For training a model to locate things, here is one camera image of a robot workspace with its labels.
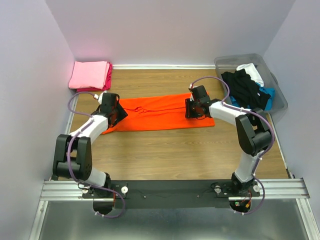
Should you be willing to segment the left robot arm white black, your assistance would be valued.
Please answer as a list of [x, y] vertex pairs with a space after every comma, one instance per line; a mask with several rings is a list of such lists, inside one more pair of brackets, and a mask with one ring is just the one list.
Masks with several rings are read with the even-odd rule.
[[92, 144], [101, 133], [114, 127], [127, 116], [118, 102], [100, 104], [79, 129], [69, 134], [60, 134], [55, 144], [53, 174], [91, 187], [101, 198], [110, 194], [117, 197], [125, 195], [112, 189], [108, 173], [93, 167]]

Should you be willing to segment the orange t shirt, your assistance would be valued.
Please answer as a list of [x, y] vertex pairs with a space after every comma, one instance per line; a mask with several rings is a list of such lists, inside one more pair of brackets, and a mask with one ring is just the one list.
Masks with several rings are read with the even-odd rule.
[[102, 134], [214, 127], [213, 118], [185, 117], [185, 100], [190, 96], [183, 93], [121, 99], [119, 103], [128, 116]]

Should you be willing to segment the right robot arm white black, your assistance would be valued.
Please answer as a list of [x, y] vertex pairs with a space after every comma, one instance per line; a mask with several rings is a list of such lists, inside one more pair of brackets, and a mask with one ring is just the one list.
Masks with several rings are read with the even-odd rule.
[[208, 96], [197, 100], [185, 99], [187, 119], [208, 117], [220, 119], [236, 127], [242, 154], [228, 184], [229, 191], [235, 196], [245, 194], [253, 186], [259, 162], [275, 140], [275, 134], [263, 113], [259, 108], [239, 108], [217, 99], [211, 100]]

